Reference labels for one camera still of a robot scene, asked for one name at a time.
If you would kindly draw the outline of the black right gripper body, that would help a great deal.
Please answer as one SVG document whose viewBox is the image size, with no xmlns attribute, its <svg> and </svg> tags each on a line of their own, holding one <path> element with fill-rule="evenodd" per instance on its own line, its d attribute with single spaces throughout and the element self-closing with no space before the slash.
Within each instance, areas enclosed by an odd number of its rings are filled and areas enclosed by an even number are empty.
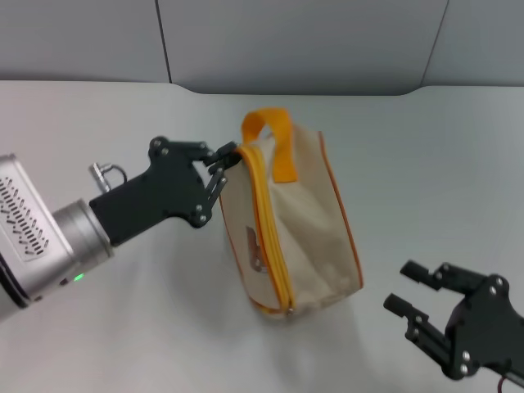
<svg viewBox="0 0 524 393">
<path fill-rule="evenodd" d="M 488 368 L 524 385 L 524 316 L 512 306 L 508 281 L 444 263 L 435 272 L 441 289 L 463 299 L 443 332 L 428 323 L 409 326 L 406 338 L 440 365 L 444 375 L 460 380 Z"/>
</svg>

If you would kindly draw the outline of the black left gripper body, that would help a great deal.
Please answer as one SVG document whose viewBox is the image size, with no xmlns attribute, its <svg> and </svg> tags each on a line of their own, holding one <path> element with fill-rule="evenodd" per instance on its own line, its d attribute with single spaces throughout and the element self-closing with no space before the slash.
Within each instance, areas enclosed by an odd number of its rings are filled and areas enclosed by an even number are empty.
<svg viewBox="0 0 524 393">
<path fill-rule="evenodd" d="M 210 194 L 194 162 L 214 153 L 203 142 L 151 140 L 145 172 L 92 199 L 89 207 L 112 246 L 119 246 L 168 218 L 180 218 L 194 228 L 210 216 Z"/>
</svg>

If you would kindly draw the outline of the beige food bag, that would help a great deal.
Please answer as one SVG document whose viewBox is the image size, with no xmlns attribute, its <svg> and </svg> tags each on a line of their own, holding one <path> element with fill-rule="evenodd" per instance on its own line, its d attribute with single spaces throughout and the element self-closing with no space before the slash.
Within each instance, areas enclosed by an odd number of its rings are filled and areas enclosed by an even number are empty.
<svg viewBox="0 0 524 393">
<path fill-rule="evenodd" d="M 240 162 L 220 207 L 243 286 L 262 313 L 286 318 L 345 299 L 364 284 L 323 135 L 282 108 L 248 113 Z"/>
</svg>

